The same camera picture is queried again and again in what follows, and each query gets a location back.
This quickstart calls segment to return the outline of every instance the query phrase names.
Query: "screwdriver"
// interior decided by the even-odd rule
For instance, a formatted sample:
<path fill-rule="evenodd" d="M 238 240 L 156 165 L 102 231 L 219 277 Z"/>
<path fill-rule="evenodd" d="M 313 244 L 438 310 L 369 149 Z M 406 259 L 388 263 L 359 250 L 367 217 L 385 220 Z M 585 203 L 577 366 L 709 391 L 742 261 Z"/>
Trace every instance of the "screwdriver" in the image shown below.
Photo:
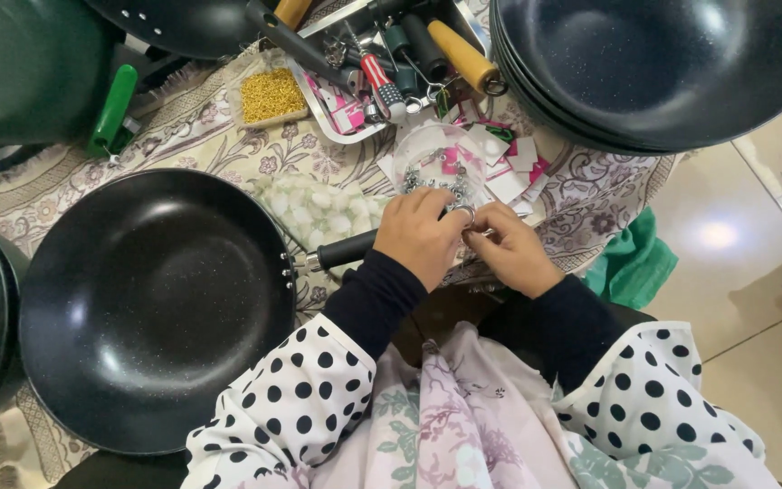
<path fill-rule="evenodd" d="M 349 25 L 348 21 L 344 21 L 343 24 L 348 29 L 348 34 L 354 40 L 354 45 L 358 48 L 358 54 L 361 55 L 361 69 L 373 88 L 373 96 L 382 116 L 393 124 L 403 122 L 406 118 L 406 102 L 403 101 L 403 95 L 400 94 L 397 85 L 388 79 L 375 54 L 371 54 L 364 49 L 361 41 L 354 35 L 352 26 Z"/>

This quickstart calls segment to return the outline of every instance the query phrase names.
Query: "woman's right hand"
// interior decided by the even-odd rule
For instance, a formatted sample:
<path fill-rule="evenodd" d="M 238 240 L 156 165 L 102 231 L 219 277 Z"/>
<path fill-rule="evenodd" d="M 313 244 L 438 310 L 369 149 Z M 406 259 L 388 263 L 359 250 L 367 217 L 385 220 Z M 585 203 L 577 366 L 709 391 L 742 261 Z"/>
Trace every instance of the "woman's right hand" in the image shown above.
<path fill-rule="evenodd" d="M 494 233 L 485 237 L 488 229 Z M 500 202 L 482 206 L 463 240 L 505 285 L 536 298 L 563 280 L 565 274 L 548 259 L 539 235 Z"/>

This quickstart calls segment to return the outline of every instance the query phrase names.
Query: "metal ring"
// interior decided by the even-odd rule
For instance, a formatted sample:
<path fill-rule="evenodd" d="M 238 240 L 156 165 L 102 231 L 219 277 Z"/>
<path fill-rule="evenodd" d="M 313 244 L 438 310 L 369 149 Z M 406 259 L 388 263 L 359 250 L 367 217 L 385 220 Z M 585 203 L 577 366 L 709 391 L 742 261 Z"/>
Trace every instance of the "metal ring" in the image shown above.
<path fill-rule="evenodd" d="M 455 204 L 451 208 L 451 212 L 458 211 L 458 210 L 469 212 L 469 224 L 466 225 L 463 229 L 472 227 L 472 225 L 475 224 L 475 209 L 473 209 L 472 206 L 469 204 Z"/>
<path fill-rule="evenodd" d="M 407 96 L 404 102 L 406 102 L 407 114 L 417 114 L 421 112 L 421 109 L 424 109 L 424 102 L 421 102 L 421 99 L 417 96 Z"/>
<path fill-rule="evenodd" d="M 497 78 L 485 80 L 485 95 L 500 96 L 508 91 L 508 83 Z"/>

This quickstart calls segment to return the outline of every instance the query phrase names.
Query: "wooden handle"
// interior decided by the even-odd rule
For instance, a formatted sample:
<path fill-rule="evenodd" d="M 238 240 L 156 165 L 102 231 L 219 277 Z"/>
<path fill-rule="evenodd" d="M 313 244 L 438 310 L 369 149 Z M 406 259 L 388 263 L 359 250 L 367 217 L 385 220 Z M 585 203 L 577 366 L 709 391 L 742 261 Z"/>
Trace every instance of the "wooden handle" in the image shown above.
<path fill-rule="evenodd" d="M 311 3 L 311 0 L 280 0 L 274 14 L 280 17 L 289 29 L 295 30 Z"/>
<path fill-rule="evenodd" d="M 432 21 L 428 25 L 428 32 L 463 79 L 477 92 L 485 93 L 487 80 L 498 75 L 494 65 L 466 39 L 441 21 Z"/>

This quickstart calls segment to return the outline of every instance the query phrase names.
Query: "green pan handle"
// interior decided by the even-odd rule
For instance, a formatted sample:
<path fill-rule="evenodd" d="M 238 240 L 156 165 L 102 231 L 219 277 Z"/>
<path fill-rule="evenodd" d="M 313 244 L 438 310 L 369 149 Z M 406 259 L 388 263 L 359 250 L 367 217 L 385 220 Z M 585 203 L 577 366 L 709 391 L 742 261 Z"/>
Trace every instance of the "green pan handle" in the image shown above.
<path fill-rule="evenodd" d="M 130 64 L 120 66 L 86 147 L 90 156 L 100 158 L 118 154 L 131 140 L 131 133 L 123 127 L 123 120 L 136 86 L 137 70 Z"/>

